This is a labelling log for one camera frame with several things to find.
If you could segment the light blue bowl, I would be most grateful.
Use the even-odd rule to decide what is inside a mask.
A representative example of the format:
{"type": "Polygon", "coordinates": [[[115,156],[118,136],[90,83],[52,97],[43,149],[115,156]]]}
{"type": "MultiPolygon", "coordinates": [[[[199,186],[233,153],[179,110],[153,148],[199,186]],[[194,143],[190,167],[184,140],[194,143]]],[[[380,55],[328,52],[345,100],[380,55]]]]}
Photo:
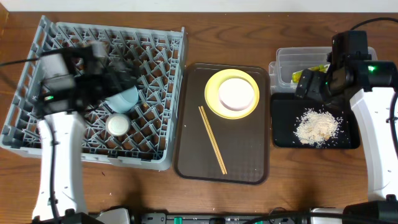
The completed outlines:
{"type": "Polygon", "coordinates": [[[138,101],[139,94],[136,86],[105,99],[109,108],[116,113],[127,113],[138,101]]]}

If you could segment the white paper cup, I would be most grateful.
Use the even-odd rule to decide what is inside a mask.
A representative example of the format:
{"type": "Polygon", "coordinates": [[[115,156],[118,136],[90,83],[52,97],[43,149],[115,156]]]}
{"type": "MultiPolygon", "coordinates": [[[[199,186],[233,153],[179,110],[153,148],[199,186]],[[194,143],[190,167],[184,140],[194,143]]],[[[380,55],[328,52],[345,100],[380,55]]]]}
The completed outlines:
{"type": "Polygon", "coordinates": [[[121,113],[111,114],[106,120],[106,130],[113,136],[122,136],[130,129],[131,121],[121,113]]]}

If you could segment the pink white bowl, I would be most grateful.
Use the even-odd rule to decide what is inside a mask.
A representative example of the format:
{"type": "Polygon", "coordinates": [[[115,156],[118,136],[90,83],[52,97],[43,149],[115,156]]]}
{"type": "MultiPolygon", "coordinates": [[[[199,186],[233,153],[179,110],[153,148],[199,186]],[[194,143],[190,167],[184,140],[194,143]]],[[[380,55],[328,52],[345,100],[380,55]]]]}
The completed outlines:
{"type": "Polygon", "coordinates": [[[232,111],[242,111],[250,107],[254,101],[254,89],[242,78],[230,78],[218,89],[220,103],[232,111]]]}

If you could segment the green snack wrapper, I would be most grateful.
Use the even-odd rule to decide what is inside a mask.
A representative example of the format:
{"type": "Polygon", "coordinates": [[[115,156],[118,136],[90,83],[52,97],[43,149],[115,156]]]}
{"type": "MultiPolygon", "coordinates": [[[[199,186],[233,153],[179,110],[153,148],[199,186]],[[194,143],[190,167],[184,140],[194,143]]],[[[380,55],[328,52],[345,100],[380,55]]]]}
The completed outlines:
{"type": "Polygon", "coordinates": [[[322,73],[326,73],[328,71],[330,67],[330,64],[321,64],[315,67],[310,67],[310,68],[306,68],[304,70],[300,70],[297,72],[294,72],[292,74],[292,81],[291,83],[299,83],[301,77],[303,74],[308,74],[310,72],[322,72],[322,73]]]}

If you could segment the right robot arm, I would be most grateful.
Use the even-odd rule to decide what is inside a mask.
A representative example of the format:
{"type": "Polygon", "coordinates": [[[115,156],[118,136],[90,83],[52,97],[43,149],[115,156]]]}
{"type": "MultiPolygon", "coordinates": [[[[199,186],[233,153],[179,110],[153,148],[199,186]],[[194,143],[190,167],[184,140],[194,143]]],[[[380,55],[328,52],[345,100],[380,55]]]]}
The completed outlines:
{"type": "Polygon", "coordinates": [[[295,96],[326,106],[349,105],[368,172],[368,201],[344,209],[314,208],[309,223],[397,223],[397,67],[373,60],[365,31],[332,38],[326,73],[305,69],[295,96]]]}

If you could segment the rice food waste pile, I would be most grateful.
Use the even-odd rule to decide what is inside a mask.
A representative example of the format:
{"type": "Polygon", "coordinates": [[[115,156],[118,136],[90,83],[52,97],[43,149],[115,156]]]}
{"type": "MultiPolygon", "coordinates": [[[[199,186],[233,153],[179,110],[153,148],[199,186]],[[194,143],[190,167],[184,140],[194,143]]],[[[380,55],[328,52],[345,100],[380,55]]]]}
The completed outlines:
{"type": "Polygon", "coordinates": [[[303,114],[296,117],[296,121],[293,134],[299,142],[305,146],[321,147],[337,138],[343,118],[325,110],[305,108],[303,114]]]}

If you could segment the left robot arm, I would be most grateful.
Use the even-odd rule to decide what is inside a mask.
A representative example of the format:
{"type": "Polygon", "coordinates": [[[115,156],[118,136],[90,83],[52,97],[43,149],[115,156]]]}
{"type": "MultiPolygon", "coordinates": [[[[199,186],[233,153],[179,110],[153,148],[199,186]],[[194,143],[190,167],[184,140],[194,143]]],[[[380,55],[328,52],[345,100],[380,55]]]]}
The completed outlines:
{"type": "Polygon", "coordinates": [[[81,223],[89,218],[81,171],[85,114],[106,101],[114,114],[104,130],[116,137],[130,130],[126,113],[137,103],[135,69],[105,60],[92,47],[52,50],[39,57],[45,71],[43,93],[35,104],[42,149],[35,223],[81,223]]]}

